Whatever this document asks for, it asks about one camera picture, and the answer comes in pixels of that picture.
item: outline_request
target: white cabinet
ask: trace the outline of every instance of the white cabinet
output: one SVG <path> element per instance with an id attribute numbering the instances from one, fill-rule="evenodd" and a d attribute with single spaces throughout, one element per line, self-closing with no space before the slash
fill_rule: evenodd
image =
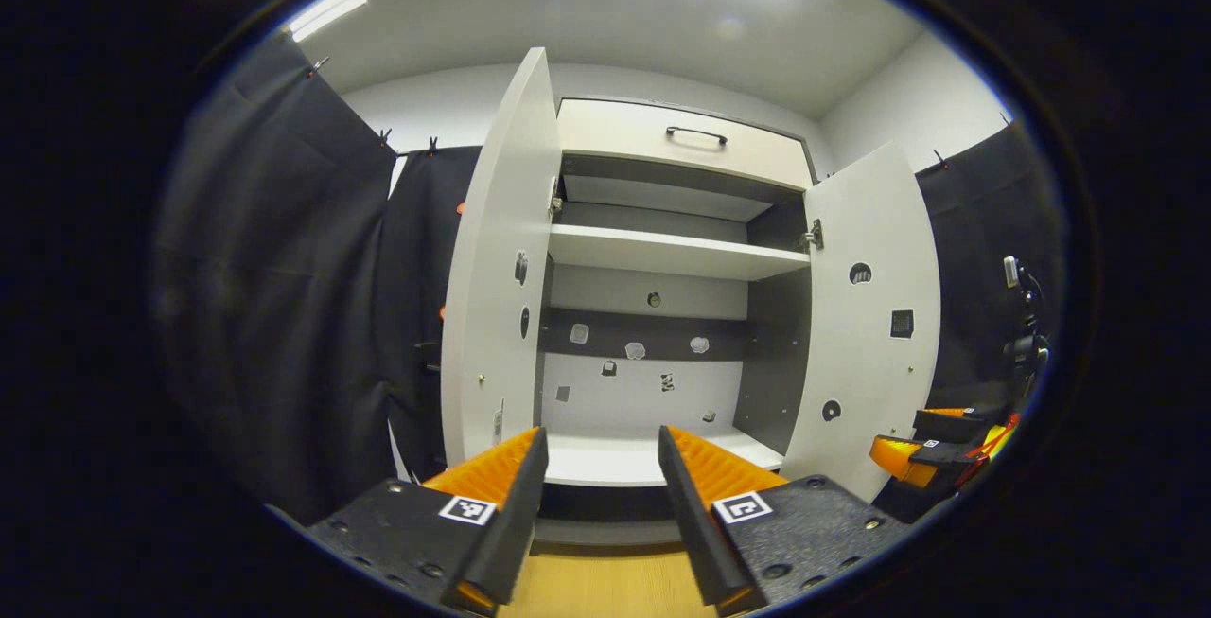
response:
<path id="1" fill-rule="evenodd" d="M 822 246 L 803 244 L 816 221 Z M 557 110 L 541 48 L 481 151 L 446 304 L 450 465 L 540 420 L 547 482 L 659 487 L 671 423 L 868 500 L 886 481 L 871 441 L 911 430 L 941 316 L 894 144 L 814 187 L 802 141 L 762 127 L 597 97 Z"/>

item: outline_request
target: drawer handle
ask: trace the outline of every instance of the drawer handle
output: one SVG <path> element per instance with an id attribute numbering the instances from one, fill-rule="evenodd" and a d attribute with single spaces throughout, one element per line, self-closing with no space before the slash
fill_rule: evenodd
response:
<path id="1" fill-rule="evenodd" d="M 702 136 L 712 136 L 712 138 L 719 139 L 721 148 L 723 147 L 723 144 L 728 144 L 727 136 L 719 136 L 718 133 L 707 133 L 706 131 L 695 131 L 691 127 L 670 126 L 665 128 L 665 136 L 670 136 L 670 138 L 672 138 L 673 133 L 676 133 L 677 131 L 685 131 L 687 133 L 701 133 Z"/>

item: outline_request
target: drawer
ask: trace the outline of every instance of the drawer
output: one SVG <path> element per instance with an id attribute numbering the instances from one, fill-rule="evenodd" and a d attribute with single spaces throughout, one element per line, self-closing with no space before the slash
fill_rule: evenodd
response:
<path id="1" fill-rule="evenodd" d="M 797 191 L 811 188 L 802 142 L 727 119 L 661 105 L 563 99 L 558 126 L 567 154 L 691 166 Z M 670 133 L 671 127 L 711 135 Z M 727 138 L 727 144 L 713 135 Z"/>

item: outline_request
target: white shelf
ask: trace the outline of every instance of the white shelf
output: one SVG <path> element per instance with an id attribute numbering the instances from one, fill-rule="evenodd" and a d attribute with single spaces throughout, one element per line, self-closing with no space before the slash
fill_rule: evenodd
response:
<path id="1" fill-rule="evenodd" d="M 740 429 L 728 428 L 702 439 L 763 469 L 782 467 L 779 454 Z M 546 482 L 612 488 L 665 485 L 656 459 L 656 437 L 546 436 Z"/>
<path id="2" fill-rule="evenodd" d="M 645 273 L 764 280 L 810 264 L 808 254 L 610 227 L 551 225 L 555 263 Z"/>

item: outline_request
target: fluorescent light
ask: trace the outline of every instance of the fluorescent light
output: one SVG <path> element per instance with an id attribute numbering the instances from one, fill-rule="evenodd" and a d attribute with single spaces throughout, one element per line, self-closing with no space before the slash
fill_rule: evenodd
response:
<path id="1" fill-rule="evenodd" d="M 360 6 L 365 5 L 366 0 L 345 0 L 342 2 L 337 2 L 337 6 L 333 6 L 333 8 L 325 11 L 323 15 L 320 15 L 320 17 L 311 19 L 311 22 L 309 22 L 306 25 L 299 28 L 298 32 L 294 32 L 294 42 L 297 44 L 298 41 L 306 39 L 306 36 L 310 36 L 312 35 L 312 33 L 318 32 L 321 27 L 325 27 L 333 19 L 337 19 L 342 15 L 348 13 L 348 11 L 360 8 Z"/>
<path id="2" fill-rule="evenodd" d="M 342 15 L 345 15 L 346 11 L 354 10 L 356 6 L 366 2 L 366 0 L 361 0 L 360 2 L 356 2 L 356 5 L 349 5 L 350 1 L 356 0 L 318 0 L 312 2 L 312 5 L 308 6 L 306 10 L 303 10 L 298 17 L 291 19 L 287 27 L 289 27 L 292 33 L 294 33 L 295 41 L 298 41 L 300 36 L 310 36 L 311 33 L 315 33 L 316 28 L 323 27 Z M 329 15 L 333 10 L 342 10 L 342 12 L 338 15 Z M 302 33 L 304 28 L 310 28 L 312 24 L 320 22 L 320 19 L 325 19 L 325 22 L 321 22 L 317 27 L 311 28 L 310 32 Z"/>

